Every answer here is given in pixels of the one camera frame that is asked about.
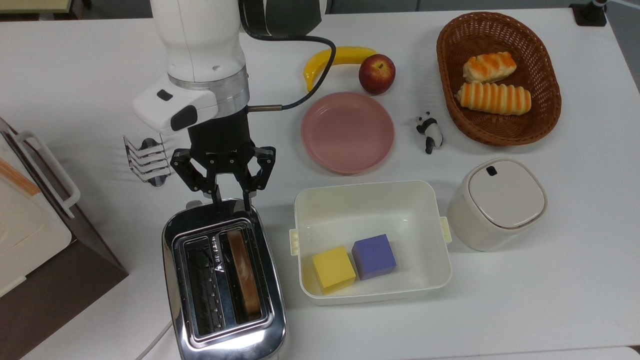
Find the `panda figurine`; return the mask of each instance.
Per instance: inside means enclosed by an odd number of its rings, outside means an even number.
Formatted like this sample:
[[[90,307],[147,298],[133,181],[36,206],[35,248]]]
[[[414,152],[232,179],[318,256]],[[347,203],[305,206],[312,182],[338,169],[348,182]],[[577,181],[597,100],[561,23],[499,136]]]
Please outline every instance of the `panda figurine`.
[[[440,147],[442,145],[442,133],[440,132],[440,128],[438,127],[438,122],[434,118],[428,118],[429,112],[427,111],[427,115],[423,117],[415,118],[418,126],[415,128],[418,130],[420,134],[426,136],[427,140],[425,142],[424,151],[427,154],[431,154],[434,147]]]

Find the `brown basket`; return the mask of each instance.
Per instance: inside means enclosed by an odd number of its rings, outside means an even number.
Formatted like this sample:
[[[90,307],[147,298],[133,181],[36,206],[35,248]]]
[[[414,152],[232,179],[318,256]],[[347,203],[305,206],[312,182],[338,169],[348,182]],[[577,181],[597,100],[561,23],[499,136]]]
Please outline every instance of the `brown basket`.
[[[523,115],[469,110],[454,98],[465,82],[462,65],[471,56],[499,51],[509,51],[518,67],[497,84],[522,86],[531,93],[531,110]],[[488,145],[524,145],[540,140],[556,126],[562,99],[551,59],[540,38],[516,19],[492,12],[453,19],[438,37],[438,66],[449,114],[471,139]]]

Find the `red apple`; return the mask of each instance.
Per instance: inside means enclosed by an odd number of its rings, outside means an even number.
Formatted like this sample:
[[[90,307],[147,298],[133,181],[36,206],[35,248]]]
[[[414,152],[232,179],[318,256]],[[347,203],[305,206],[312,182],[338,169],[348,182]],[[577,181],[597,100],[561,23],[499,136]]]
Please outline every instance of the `red apple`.
[[[358,79],[362,88],[371,95],[380,95],[387,91],[395,78],[394,62],[382,54],[371,55],[360,65]]]

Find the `purple cube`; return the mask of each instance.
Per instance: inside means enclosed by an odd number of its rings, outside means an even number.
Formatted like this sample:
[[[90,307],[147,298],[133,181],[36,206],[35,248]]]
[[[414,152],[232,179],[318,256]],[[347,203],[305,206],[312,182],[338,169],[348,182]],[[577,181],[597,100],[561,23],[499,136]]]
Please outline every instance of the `purple cube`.
[[[396,259],[386,234],[356,241],[351,254],[360,280],[389,274],[396,268]]]

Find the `toaster cord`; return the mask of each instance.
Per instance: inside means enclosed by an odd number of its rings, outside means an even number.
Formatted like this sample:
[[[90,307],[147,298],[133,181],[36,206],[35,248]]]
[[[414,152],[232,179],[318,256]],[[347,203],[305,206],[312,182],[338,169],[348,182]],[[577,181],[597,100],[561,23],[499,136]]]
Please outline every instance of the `toaster cord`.
[[[170,321],[168,324],[166,324],[164,329],[162,329],[162,331],[158,334],[158,336],[156,336],[156,338],[153,341],[151,341],[151,344],[147,346],[147,348],[136,358],[136,360],[142,360],[143,357],[147,356],[147,354],[151,351],[151,349],[153,349],[154,346],[158,344],[158,341],[160,341],[160,339],[162,339],[162,337],[166,334],[166,332],[169,331],[172,325],[173,325],[173,321]]]

